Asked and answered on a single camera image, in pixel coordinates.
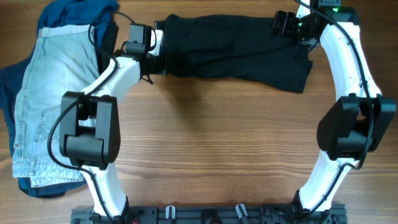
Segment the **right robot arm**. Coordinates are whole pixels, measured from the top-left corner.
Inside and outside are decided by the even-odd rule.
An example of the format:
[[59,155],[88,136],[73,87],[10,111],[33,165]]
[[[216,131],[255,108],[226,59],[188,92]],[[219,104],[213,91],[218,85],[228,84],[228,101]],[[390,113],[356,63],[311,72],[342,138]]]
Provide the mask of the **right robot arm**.
[[311,49],[321,46],[335,85],[335,104],[317,128],[318,159],[291,204],[275,209],[287,223],[341,223],[332,200],[348,172],[360,170],[396,113],[382,95],[362,50],[355,9],[339,1],[300,1],[297,12],[277,11],[271,33]]

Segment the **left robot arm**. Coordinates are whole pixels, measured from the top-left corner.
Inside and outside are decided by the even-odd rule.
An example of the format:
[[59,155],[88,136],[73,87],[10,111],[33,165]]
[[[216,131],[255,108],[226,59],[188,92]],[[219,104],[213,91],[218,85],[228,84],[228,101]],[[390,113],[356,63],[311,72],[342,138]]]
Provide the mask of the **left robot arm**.
[[121,147],[118,104],[139,81],[165,74],[164,32],[132,24],[129,40],[90,86],[62,96],[59,148],[80,171],[94,200],[86,223],[137,223],[115,166]]

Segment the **black shorts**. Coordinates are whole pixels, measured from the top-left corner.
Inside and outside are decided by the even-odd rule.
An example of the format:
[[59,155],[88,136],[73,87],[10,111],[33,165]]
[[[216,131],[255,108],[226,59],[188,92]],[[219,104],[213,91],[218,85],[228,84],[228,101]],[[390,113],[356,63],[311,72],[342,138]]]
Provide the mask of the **black shorts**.
[[303,93],[312,68],[307,48],[271,35],[271,24],[270,17],[176,14],[155,22],[171,75],[238,78]]

